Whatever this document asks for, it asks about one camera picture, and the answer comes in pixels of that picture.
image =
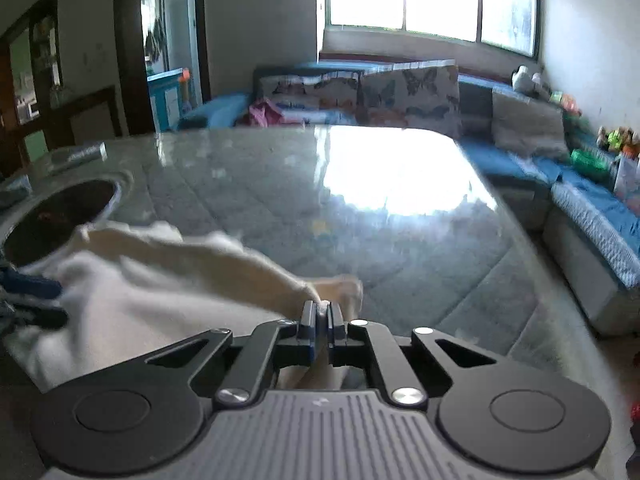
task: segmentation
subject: sofa cushion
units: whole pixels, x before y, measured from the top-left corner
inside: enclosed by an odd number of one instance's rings
[[[550,187],[537,167],[492,144],[460,139],[458,145],[478,171],[494,184],[545,190]]]
[[[548,158],[535,164],[549,177],[554,205],[591,241],[626,288],[640,291],[640,219],[605,187]]]
[[[494,88],[497,88],[501,92],[508,93],[512,91],[511,86],[489,79],[460,74],[458,87],[460,88],[463,136],[493,144],[494,136],[491,133],[491,123],[494,118],[492,92]]]
[[[358,126],[355,116],[341,110],[300,110],[297,108],[281,108],[286,121],[304,124],[341,124]]]
[[[492,131],[498,148],[529,158],[533,155],[566,160],[562,110],[549,103],[494,89]]]
[[[259,97],[270,99],[283,108],[340,109],[354,114],[358,101],[358,73],[266,76],[260,79]]]
[[[370,126],[423,128],[460,136],[458,67],[452,60],[387,65],[360,78]]]

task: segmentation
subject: glossy table surface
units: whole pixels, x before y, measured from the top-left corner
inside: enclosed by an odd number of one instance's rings
[[[543,334],[518,344],[540,307],[514,243],[522,230],[447,137],[234,128],[119,139],[106,151],[57,176],[47,174],[50,155],[39,160],[34,197],[117,174],[128,184],[113,220],[163,220],[183,235],[223,229],[296,275],[359,277],[362,315],[398,335],[431,326],[555,367]]]

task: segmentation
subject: toy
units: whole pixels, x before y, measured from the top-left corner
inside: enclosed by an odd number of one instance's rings
[[[596,141],[596,144],[601,150],[609,149],[609,134],[604,126],[601,126],[598,130],[598,140]]]
[[[593,153],[573,150],[571,152],[571,164],[575,171],[594,182],[606,182],[609,177],[609,164],[603,157]]]
[[[513,89],[519,94],[530,96],[533,95],[533,92],[536,89],[533,79],[529,75],[529,69],[524,65],[522,65],[517,72],[513,73],[513,76],[511,76],[511,83]]]
[[[597,146],[601,150],[611,153],[621,153],[628,158],[638,158],[640,155],[640,132],[635,133],[631,128],[621,127],[607,133],[604,126],[598,130]]]
[[[550,97],[550,102],[563,108],[564,111],[571,116],[582,116],[582,110],[578,108],[578,103],[575,97],[564,92],[553,92]]]

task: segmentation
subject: green toy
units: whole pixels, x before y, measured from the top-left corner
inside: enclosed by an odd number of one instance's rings
[[[574,170],[600,184],[609,178],[610,164],[601,157],[583,150],[573,150],[571,162]]]
[[[612,148],[615,148],[617,152],[622,149],[622,135],[620,135],[619,129],[611,132],[607,140],[609,141],[609,151],[611,151]]]

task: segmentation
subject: white wall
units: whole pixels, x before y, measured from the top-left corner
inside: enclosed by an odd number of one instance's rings
[[[640,0],[543,0],[542,61],[592,128],[640,130]]]
[[[36,1],[0,0],[0,34]],[[113,0],[58,0],[58,21],[64,85],[79,96],[115,86],[120,123],[127,135],[114,39]]]
[[[189,44],[191,47],[191,76],[195,90],[196,104],[202,104],[200,89],[200,63],[198,62],[198,36],[196,33],[196,0],[187,0],[189,11]]]
[[[455,59],[459,66],[511,78],[520,65],[533,72],[540,66],[529,57],[499,48],[461,40],[445,40],[412,32],[355,30],[328,27],[323,52],[372,54],[414,59]]]
[[[317,59],[316,0],[205,0],[213,95],[250,90],[258,64]]]
[[[188,0],[164,0],[169,69],[190,68],[191,34]]]
[[[324,0],[316,0],[316,43],[318,45],[318,53],[322,50],[324,43],[324,26],[326,24],[326,16],[324,12]]]

